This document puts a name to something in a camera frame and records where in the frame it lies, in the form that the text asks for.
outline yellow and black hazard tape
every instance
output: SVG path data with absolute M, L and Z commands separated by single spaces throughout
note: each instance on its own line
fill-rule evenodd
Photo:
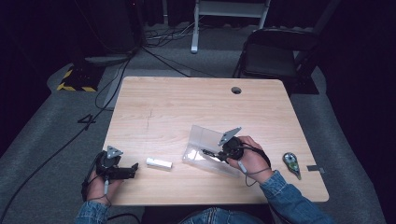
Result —
M 99 81 L 104 72 L 103 68 L 90 70 L 90 73 L 82 76 L 78 72 L 74 72 L 73 66 L 64 75 L 59 84 L 58 91 L 97 91 Z

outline gray carpet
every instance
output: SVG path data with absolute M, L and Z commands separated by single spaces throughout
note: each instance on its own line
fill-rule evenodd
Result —
M 205 30 L 201 32 L 197 54 L 190 54 L 190 36 L 148 50 L 207 73 L 167 61 L 177 69 L 188 71 L 192 77 L 231 77 L 242 44 L 253 29 L 255 27 Z M 48 86 L 52 95 L 0 159 L 1 211 L 26 177 L 84 127 L 77 121 L 100 111 L 95 106 L 96 97 L 97 104 L 102 106 L 114 91 L 109 87 L 100 94 L 56 91 L 69 66 L 60 68 L 50 77 Z M 119 67 L 106 69 L 99 90 L 114 78 Z M 133 76 L 136 71 L 141 74 L 142 70 L 147 71 L 147 76 L 158 76 L 159 70 L 167 70 L 167 76 L 179 76 L 140 50 L 128 64 L 125 76 Z M 290 99 L 317 164 L 325 171 L 322 176 L 330 200 L 318 206 L 337 223 L 385 223 L 373 184 L 353 154 L 332 112 L 325 94 L 325 79 L 319 69 L 315 70 L 313 77 L 319 95 L 292 95 Z M 88 131 L 49 161 L 26 184 L 10 206 L 4 223 L 73 222 L 82 204 L 80 184 L 95 155 L 103 147 L 111 115 L 112 112 L 103 112 Z M 113 206 L 110 211 L 111 215 L 130 212 L 141 217 L 144 207 Z M 123 217 L 111 223 L 131 223 L 132 220 Z

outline black device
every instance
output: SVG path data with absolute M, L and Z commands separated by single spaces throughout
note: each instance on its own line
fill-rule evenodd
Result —
M 202 149 L 204 154 L 210 156 L 210 157 L 215 157 L 218 158 L 220 161 L 225 161 L 227 162 L 227 158 L 231 158 L 233 160 L 239 160 L 243 157 L 244 155 L 244 150 L 249 149 L 252 150 L 256 153 L 259 153 L 265 161 L 268 163 L 268 166 L 271 167 L 271 162 L 268 156 L 264 153 L 263 150 L 260 150 L 256 147 L 248 145 L 247 147 L 244 147 L 244 144 L 241 142 L 241 140 L 238 137 L 233 136 L 227 143 L 225 143 L 222 146 L 222 151 L 216 153 L 213 153 L 209 150 Z
M 93 170 L 93 166 L 96 166 L 96 178 L 103 178 L 104 180 L 111 179 L 130 179 L 134 178 L 134 174 L 137 171 L 139 163 L 136 163 L 131 168 L 120 168 L 118 166 L 122 151 L 115 149 L 114 147 L 107 147 L 107 151 L 102 151 L 96 155 L 95 160 L 92 163 L 91 169 L 81 184 L 81 196 L 82 201 L 87 201 L 87 188 L 91 184 L 90 176 Z

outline person's left hand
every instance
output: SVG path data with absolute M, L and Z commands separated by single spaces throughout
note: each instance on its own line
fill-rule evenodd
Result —
M 107 195 L 105 195 L 105 181 L 101 176 L 97 176 L 96 171 L 92 171 L 90 180 L 92 182 L 87 189 L 87 201 L 94 201 L 105 205 L 111 205 L 111 199 L 123 182 L 123 180 L 110 180 Z

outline wooden table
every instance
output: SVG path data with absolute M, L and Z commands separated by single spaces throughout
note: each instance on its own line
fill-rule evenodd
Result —
M 232 87 L 242 90 L 232 93 Z M 262 145 L 274 170 L 313 202 L 328 192 L 283 84 L 278 80 L 194 77 L 126 77 L 103 149 L 124 152 L 120 167 L 139 162 L 134 179 L 125 180 L 117 205 L 266 203 L 259 185 L 245 177 L 205 171 L 182 162 L 191 126 L 224 133 L 242 127 Z M 287 170 L 286 152 L 299 160 L 302 180 Z M 171 161 L 171 171 L 149 168 L 147 158 Z

